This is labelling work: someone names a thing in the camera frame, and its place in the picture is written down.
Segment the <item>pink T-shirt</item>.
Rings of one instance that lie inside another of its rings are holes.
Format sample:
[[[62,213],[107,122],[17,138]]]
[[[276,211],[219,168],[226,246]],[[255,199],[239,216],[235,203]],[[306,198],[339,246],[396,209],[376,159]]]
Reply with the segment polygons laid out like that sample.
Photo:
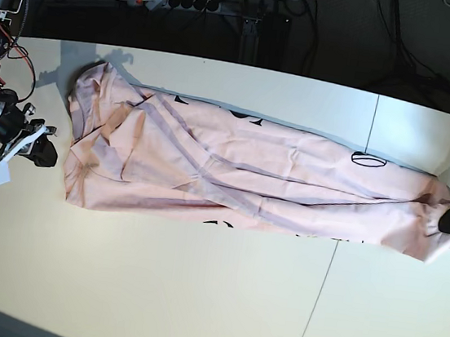
[[[450,250],[450,188],[393,163],[365,166],[320,135],[130,85],[111,64],[69,98],[66,200],[301,237],[386,246],[422,262]]]

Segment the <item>white power strip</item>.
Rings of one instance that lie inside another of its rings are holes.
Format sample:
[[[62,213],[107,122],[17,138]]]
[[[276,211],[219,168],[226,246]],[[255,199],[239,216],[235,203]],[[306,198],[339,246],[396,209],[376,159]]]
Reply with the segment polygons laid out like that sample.
[[[162,9],[220,14],[223,9],[221,0],[126,0],[126,2],[129,7],[142,7],[148,11]]]

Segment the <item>black table leg column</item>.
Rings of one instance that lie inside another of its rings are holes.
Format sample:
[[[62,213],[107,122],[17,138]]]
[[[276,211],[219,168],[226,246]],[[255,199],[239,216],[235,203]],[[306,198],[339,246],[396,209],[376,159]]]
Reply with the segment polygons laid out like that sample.
[[[292,19],[267,12],[261,18],[242,20],[238,63],[280,71],[288,47]]]

